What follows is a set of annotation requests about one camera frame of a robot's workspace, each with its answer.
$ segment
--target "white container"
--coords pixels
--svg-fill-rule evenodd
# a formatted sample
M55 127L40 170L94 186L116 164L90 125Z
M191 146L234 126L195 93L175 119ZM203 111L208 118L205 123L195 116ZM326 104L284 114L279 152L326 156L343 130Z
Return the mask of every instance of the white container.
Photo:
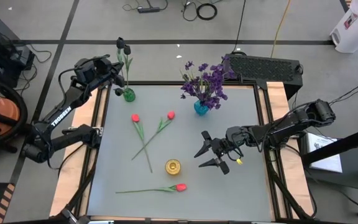
M330 36L338 52L353 53L358 49L358 0L352 1Z

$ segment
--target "concrete floor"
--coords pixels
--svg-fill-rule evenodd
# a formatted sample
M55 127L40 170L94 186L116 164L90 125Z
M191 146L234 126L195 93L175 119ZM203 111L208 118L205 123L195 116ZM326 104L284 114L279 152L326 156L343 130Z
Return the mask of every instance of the concrete floor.
M121 8L127 3L136 6L134 0L0 0L0 18L8 27L21 39L39 40L41 44L34 45L37 50L50 50L53 53L53 59L36 64L38 76L24 92L29 119L49 73L53 78L41 117L60 102L62 96L57 75L62 70L71 68L83 57L114 55L114 45L87 40L116 40L119 36L127 40L156 40L153 44L140 42L132 46L134 62L131 80L181 80L178 69L187 60L194 63L218 63L220 56L232 51L232 44L209 44L208 40L236 39L242 1L219 2L216 4L218 15L213 20L197 19L194 22L182 18L183 7L179 0L168 1L165 11L138 14ZM163 0L151 2L156 6L164 5ZM239 39L249 40L250 44L237 47L248 55L269 57L271 45L251 43L254 40L274 39L286 4L287 0L248 0ZM74 13L73 20L67 22L70 11ZM202 13L208 15L211 12L203 9ZM331 29L343 14L339 0L292 1L278 39L308 40L311 45L297 45L296 42L292 45L278 45L274 57L295 59L303 64L304 87L298 94L297 103L317 98L331 101L358 85L358 51L354 54L340 54L333 46L319 45L321 40L329 39ZM192 8L186 11L187 17L194 15ZM66 40L79 42L72 44ZM186 40L199 40L199 44L189 44ZM69 76L63 77L63 86L68 83ZM358 131L358 95L335 104L333 109L337 120L333 125L321 129L324 134L342 138ZM59 129L71 125L72 115L59 125ZM53 166L56 167L62 161L62 155L62 151L54 155L51 160ZM18 156L19 153L0 155L0 182L11 180ZM5 222L47 218L56 183L57 173L54 170L50 170L46 164L36 164L26 159ZM338 188L358 201L358 190ZM318 218L358 223L355 215L358 208L343 196L312 182L310 189L317 200Z

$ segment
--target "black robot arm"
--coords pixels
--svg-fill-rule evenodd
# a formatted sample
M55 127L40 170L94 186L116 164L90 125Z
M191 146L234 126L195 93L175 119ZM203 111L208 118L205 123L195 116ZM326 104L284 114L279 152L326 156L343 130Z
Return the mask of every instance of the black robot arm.
M45 162L55 151L79 141L83 141L89 147L99 146L98 130L85 124L55 139L51 139L51 134L68 114L88 101L93 90L109 83L124 86L124 78L119 75L124 64L122 62L111 63L107 57L109 55L84 58L78 61L74 68L65 71L74 71L76 76L71 77L70 87L64 93L62 102L54 107L44 119L33 122L31 134L24 148L26 157L35 162Z
M226 137L219 139L211 136L207 131L203 131L203 147L194 156L195 158L206 153L209 148L216 155L216 159L211 159L199 167L218 166L224 174L229 173L229 168L221 158L229 155L229 152L235 151L239 158L244 155L239 146L257 146L262 143L262 150L277 149L283 147L290 136L302 131L310 126L322 127L334 122L335 114L329 104L322 100L316 100L297 106L294 110L288 112L285 116L266 125L255 126L234 126L228 128Z

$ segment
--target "yellow cable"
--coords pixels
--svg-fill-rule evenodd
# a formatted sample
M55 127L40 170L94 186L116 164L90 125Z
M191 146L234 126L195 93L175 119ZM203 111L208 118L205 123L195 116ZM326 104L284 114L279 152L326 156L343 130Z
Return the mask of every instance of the yellow cable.
M287 14L288 8L290 7L290 3L291 3L291 0L288 0L287 6L286 6L286 8L285 8L285 10L284 10L284 15L283 15L283 17L281 18L280 24L278 25L278 28L277 28L277 31L276 31L276 36L274 37L273 49L272 49L272 54L270 54L270 58L273 57L274 47L276 46L276 41L277 41L278 32L280 32L281 24L283 24L285 15Z

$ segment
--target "green vase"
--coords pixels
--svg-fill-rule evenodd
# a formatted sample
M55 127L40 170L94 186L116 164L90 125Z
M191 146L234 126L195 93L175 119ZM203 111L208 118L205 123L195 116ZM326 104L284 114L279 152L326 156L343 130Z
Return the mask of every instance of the green vase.
M132 102L136 98L135 92L131 88L125 88L122 94L126 102Z

